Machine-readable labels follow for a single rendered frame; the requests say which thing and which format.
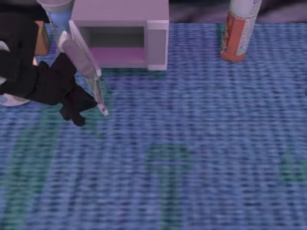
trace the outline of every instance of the blue tablecloth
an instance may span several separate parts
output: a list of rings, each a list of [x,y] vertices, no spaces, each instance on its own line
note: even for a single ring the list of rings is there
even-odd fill
[[[307,24],[257,24],[241,63],[221,28],[171,25],[166,73],[104,70],[83,128],[0,107],[0,229],[306,230]]]

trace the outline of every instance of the brown box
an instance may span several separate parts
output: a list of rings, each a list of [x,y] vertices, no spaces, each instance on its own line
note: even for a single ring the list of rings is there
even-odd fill
[[[44,22],[36,21],[36,24],[39,26],[35,55],[48,55],[50,48],[50,40],[45,28]]]

